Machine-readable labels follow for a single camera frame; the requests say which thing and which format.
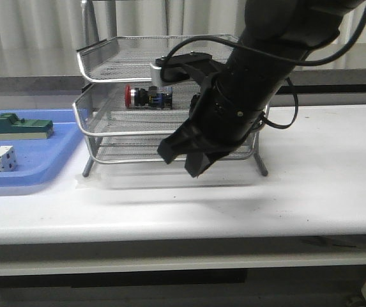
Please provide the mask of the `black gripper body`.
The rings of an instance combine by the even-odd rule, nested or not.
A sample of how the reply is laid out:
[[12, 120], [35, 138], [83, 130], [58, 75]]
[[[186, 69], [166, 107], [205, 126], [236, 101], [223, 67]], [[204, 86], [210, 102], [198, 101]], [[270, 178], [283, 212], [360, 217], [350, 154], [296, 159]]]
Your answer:
[[254, 58], [234, 53], [223, 64], [209, 54], [184, 54], [162, 67], [169, 83], [190, 78], [200, 85], [187, 120], [201, 131], [204, 146], [244, 143], [266, 104], [266, 77]]

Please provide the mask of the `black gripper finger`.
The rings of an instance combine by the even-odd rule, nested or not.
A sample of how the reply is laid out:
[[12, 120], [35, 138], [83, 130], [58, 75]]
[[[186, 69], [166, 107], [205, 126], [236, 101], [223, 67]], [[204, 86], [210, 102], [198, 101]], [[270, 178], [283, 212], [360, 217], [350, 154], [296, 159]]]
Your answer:
[[170, 164], [179, 155], [200, 152], [203, 149], [201, 131], [191, 120], [186, 120], [170, 136], [161, 140], [157, 154], [166, 164]]
[[202, 175], [219, 159], [234, 152], [237, 146], [186, 146], [184, 148], [185, 170], [191, 177]]

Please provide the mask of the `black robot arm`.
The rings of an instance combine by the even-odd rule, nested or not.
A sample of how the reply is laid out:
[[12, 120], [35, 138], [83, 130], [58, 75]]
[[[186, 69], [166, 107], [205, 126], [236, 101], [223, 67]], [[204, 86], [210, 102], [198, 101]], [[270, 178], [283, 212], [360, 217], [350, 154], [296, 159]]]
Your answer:
[[178, 55], [172, 49], [159, 62], [160, 78], [173, 84], [195, 80], [188, 118], [157, 152], [171, 163], [186, 157], [197, 177], [239, 148], [268, 123], [264, 108], [297, 66], [311, 66], [309, 54], [332, 43], [344, 16], [358, 1], [247, 1], [245, 29], [232, 44], [226, 63], [208, 54]]

